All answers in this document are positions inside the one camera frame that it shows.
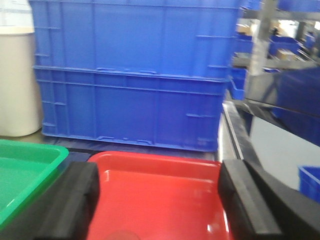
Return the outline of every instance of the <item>blue plastic crate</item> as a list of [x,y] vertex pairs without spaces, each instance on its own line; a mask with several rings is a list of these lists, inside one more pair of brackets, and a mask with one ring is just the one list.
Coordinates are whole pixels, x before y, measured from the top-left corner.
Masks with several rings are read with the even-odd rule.
[[34,68],[45,135],[217,150],[227,80]]
[[311,49],[314,47],[315,43],[316,43],[316,37],[315,37],[315,35],[314,35],[312,32],[307,33],[307,34],[305,35],[305,42],[304,42],[303,45],[304,45],[307,49],[311,50]]
[[260,0],[246,0],[243,7],[245,9],[258,11],[261,9],[261,1]]
[[281,108],[272,113],[291,133],[320,147],[320,117]]
[[289,12],[320,12],[320,0],[279,0],[278,8]]
[[252,53],[252,48],[254,47],[254,42],[252,41],[252,36],[247,36],[243,34],[238,34],[235,44],[235,53]]
[[298,50],[301,48],[301,46],[302,44],[292,37],[272,36],[269,53],[271,55],[276,55],[278,49],[287,49],[294,54],[298,54]]
[[241,0],[29,2],[36,65],[208,78],[230,73]]
[[320,67],[287,71],[278,80],[276,105],[320,117]]
[[229,90],[232,98],[235,100],[243,100],[245,98],[246,75],[247,69],[245,68],[233,68],[231,70]]
[[320,166],[300,166],[300,192],[320,203]]

